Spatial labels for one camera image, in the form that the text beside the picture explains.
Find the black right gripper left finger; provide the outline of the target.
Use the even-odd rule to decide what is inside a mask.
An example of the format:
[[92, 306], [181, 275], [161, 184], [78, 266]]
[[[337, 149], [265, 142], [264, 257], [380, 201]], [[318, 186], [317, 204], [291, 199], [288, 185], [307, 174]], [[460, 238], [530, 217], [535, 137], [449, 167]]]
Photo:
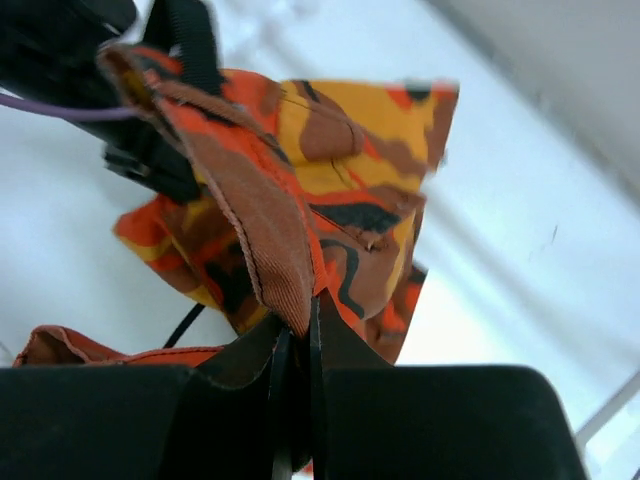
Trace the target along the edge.
[[133, 356], [40, 327], [1, 372], [1, 475], [288, 479], [289, 346], [272, 316], [225, 347]]

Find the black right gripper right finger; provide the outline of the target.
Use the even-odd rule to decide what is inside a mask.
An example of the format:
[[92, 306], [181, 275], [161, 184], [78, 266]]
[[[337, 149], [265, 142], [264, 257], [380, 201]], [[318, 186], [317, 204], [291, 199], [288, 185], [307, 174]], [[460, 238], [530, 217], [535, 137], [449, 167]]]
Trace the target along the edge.
[[534, 369], [394, 367], [328, 294], [312, 302], [309, 346], [318, 479], [586, 476], [559, 398]]

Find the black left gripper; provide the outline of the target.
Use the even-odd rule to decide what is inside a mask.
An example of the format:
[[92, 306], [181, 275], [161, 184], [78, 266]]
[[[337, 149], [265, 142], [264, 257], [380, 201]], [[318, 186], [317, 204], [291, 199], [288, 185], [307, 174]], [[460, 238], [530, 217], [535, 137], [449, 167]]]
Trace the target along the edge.
[[[13, 95], [4, 103], [101, 139], [111, 171], [186, 203], [200, 195], [188, 160], [123, 106], [96, 63], [98, 49], [137, 18], [132, 1], [2, 2], [1, 86]], [[161, 54], [176, 48], [178, 79], [221, 94], [224, 77], [204, 2], [154, 2], [140, 44]]]

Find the orange camouflage trousers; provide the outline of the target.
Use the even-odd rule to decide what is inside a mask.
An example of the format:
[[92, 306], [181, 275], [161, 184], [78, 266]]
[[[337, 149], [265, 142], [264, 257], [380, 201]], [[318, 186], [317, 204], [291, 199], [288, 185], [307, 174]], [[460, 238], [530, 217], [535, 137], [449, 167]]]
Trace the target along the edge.
[[99, 62], [123, 100], [187, 159], [198, 195], [122, 215], [119, 240], [244, 334], [275, 312], [298, 337], [311, 300], [394, 363], [425, 275], [413, 261], [459, 96], [452, 82], [273, 81], [227, 69], [220, 95], [180, 61], [114, 45]]

